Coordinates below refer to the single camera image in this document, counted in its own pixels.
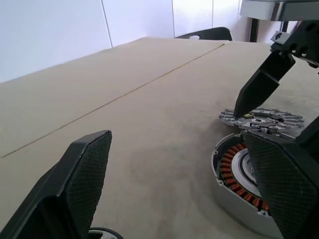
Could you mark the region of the black chair back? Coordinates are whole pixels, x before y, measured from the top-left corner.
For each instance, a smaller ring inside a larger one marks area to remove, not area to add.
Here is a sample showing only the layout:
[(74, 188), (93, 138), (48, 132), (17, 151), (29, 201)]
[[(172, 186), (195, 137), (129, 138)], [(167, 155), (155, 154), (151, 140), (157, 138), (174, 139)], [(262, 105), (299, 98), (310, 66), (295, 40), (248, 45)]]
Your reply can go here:
[(178, 39), (200, 39), (200, 40), (228, 40), (232, 41), (232, 35), (226, 27), (214, 27), (200, 30), (176, 37)]

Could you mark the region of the silver motor housing copper coils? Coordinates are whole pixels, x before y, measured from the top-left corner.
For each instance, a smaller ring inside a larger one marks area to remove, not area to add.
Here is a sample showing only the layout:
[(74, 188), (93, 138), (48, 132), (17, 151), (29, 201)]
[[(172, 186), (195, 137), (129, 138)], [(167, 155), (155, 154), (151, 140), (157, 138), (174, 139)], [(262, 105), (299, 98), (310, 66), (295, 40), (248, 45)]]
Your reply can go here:
[(270, 209), (258, 190), (242, 134), (232, 133), (221, 139), (212, 153), (211, 165), (220, 186), (253, 207), (258, 214), (271, 217)]

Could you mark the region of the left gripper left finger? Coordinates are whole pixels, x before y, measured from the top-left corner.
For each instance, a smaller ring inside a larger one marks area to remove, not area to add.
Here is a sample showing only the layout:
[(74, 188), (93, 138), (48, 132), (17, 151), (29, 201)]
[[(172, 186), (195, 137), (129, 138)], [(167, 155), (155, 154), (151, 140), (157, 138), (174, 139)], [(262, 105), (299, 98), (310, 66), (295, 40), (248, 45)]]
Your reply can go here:
[(87, 239), (104, 186), (112, 132), (72, 142), (36, 182), (0, 239)]

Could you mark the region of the silver round motor cover plate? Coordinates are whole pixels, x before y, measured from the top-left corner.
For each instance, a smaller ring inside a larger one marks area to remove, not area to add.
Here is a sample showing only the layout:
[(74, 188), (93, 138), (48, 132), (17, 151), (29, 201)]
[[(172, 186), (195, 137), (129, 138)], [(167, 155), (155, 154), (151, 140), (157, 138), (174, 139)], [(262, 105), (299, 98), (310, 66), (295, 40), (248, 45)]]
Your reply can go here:
[(304, 127), (302, 116), (277, 109), (257, 108), (239, 118), (234, 117), (234, 110), (225, 109), (219, 114), (219, 119), (227, 125), (263, 134), (280, 135)]

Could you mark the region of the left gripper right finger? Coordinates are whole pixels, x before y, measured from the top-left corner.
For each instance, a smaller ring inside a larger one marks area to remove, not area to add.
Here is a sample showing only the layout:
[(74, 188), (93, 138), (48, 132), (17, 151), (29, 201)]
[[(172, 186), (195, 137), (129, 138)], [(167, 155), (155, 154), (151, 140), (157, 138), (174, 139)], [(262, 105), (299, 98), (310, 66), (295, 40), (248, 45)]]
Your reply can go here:
[(246, 133), (258, 190), (284, 239), (319, 239), (319, 164), (295, 140)]

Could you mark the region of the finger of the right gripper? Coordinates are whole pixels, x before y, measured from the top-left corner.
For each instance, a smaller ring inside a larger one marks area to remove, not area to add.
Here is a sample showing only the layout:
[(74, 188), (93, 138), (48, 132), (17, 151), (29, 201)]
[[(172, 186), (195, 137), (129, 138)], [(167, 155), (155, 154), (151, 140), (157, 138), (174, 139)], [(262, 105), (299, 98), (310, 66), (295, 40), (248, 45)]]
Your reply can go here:
[(313, 120), (297, 136), (295, 142), (305, 149), (316, 162), (319, 162), (319, 119)]
[(240, 90), (235, 104), (234, 116), (241, 117), (265, 102), (277, 89), (279, 81), (295, 62), (290, 53), (271, 52)]

